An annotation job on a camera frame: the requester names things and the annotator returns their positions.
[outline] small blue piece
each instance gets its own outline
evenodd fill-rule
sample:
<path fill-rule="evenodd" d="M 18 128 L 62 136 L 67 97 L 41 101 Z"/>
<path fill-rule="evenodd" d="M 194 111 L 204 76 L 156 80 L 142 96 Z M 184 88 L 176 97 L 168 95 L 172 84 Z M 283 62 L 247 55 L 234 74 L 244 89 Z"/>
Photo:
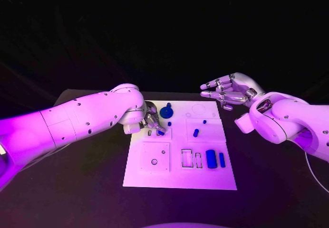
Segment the small blue piece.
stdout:
<path fill-rule="evenodd" d="M 168 119 L 173 116 L 173 109 L 172 109 L 172 104 L 168 103 L 166 107 L 161 109 L 161 116 Z"/>
<path fill-rule="evenodd" d="M 221 162 L 221 167 L 225 168 L 225 160 L 224 160 L 224 154 L 220 153 L 220 162 Z"/>
<path fill-rule="evenodd" d="M 207 155 L 207 164 L 210 169 L 215 169 L 218 167 L 218 162 L 217 162 L 217 154 L 214 150 L 208 150 L 205 152 Z"/>
<path fill-rule="evenodd" d="M 199 129 L 194 130 L 194 137 L 198 137 Z"/>

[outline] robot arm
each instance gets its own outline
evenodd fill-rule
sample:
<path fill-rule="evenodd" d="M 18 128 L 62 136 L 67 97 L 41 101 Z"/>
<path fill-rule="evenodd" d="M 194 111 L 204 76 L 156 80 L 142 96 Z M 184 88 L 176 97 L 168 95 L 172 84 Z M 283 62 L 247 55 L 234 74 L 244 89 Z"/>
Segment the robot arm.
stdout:
<path fill-rule="evenodd" d="M 202 91 L 201 96 L 220 100 L 225 110 L 234 109 L 230 104 L 250 107 L 249 113 L 236 120 L 243 133 L 256 129 L 276 144 L 290 140 L 329 162 L 328 105 L 309 105 L 298 97 L 277 92 L 266 94 L 256 81 L 241 73 L 218 78 L 201 89 L 211 87 L 217 87 L 217 91 Z"/>
<path fill-rule="evenodd" d="M 165 132 L 156 107 L 145 102 L 133 84 L 0 120 L 0 189 L 36 158 L 117 123 L 123 124 L 126 134 L 139 132 L 146 125 Z"/>

